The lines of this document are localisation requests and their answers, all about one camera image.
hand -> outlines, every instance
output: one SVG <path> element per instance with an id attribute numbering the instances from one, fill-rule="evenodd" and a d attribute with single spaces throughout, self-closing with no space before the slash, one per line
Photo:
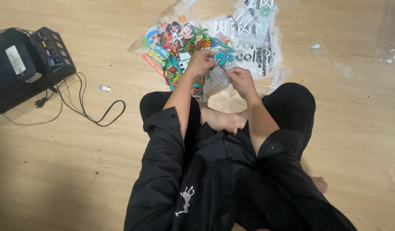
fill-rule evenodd
<path id="1" fill-rule="evenodd" d="M 255 83 L 249 70 L 234 67 L 226 72 L 227 78 L 240 97 L 247 99 L 250 95 L 257 95 Z"/>
<path id="2" fill-rule="evenodd" d="M 216 61 L 213 61 L 215 54 L 214 51 L 207 49 L 196 51 L 190 58 L 185 72 L 194 77 L 205 76 L 210 69 L 218 65 Z"/>

wooden floor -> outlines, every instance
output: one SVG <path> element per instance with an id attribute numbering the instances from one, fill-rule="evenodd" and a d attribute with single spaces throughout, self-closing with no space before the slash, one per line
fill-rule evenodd
<path id="1" fill-rule="evenodd" d="M 198 0 L 208 19 L 232 12 L 230 0 Z M 375 60 L 385 0 L 276 0 L 287 81 L 316 98 L 313 136 L 302 164 L 329 183 L 326 197 L 360 231 L 395 231 L 395 65 Z M 126 112 L 99 127 L 64 107 L 55 121 L 11 125 L 0 115 L 0 231 L 122 230 L 126 206 L 148 143 L 139 101 L 165 90 L 162 77 L 128 47 L 156 22 L 169 0 L 0 0 L 0 28 L 37 30 L 63 37 L 78 71 L 87 76 L 85 105 L 101 118 L 117 99 Z M 317 51 L 310 47 L 320 44 Z M 266 92 L 270 79 L 257 81 Z M 78 102 L 74 78 L 71 95 Z M 110 86 L 111 92 L 97 89 Z M 58 95 L 41 109 L 34 102 L 7 113 L 37 123 L 59 111 Z M 245 109 L 238 96 L 209 105 Z M 116 106 L 106 118 L 114 118 Z"/>

embroidered design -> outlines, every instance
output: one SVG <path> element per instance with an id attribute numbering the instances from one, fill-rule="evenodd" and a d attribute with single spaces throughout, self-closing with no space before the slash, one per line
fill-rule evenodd
<path id="1" fill-rule="evenodd" d="M 190 198 L 193 196 L 193 194 L 195 194 L 195 190 L 193 189 L 193 186 L 190 187 L 189 191 L 187 191 L 187 190 L 188 190 L 188 187 L 186 187 L 184 192 L 180 193 L 180 195 L 185 199 L 185 205 L 183 206 L 183 211 L 175 213 L 175 215 L 177 217 L 179 217 L 180 213 L 188 213 L 188 207 L 190 206 L 189 201 L 190 201 Z"/>

black pants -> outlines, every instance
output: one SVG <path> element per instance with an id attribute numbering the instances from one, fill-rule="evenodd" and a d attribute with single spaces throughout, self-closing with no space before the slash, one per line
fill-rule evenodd
<path id="1" fill-rule="evenodd" d="M 171 94 L 172 92 L 151 92 L 146 94 L 140 101 L 140 114 L 143 122 L 154 113 L 161 111 Z M 303 145 L 299 150 L 296 150 L 300 161 L 303 150 L 312 136 L 316 110 L 316 103 L 312 93 L 300 84 L 285 83 L 270 95 L 263 97 L 262 102 L 281 129 L 296 130 L 304 135 Z M 191 154 L 200 126 L 199 103 L 192 97 L 189 122 L 185 134 L 185 150 L 187 155 Z M 248 123 L 243 128 L 243 132 L 249 135 Z"/>

black shirt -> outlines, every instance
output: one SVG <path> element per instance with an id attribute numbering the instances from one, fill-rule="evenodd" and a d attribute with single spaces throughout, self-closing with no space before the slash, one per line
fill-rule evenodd
<path id="1" fill-rule="evenodd" d="M 174 107 L 151 116 L 152 133 L 133 185 L 124 230 L 248 231 L 356 230 L 318 191 L 294 153 L 303 139 L 277 130 L 258 157 L 250 138 L 215 132 L 204 124 L 184 165 L 184 141 Z"/>

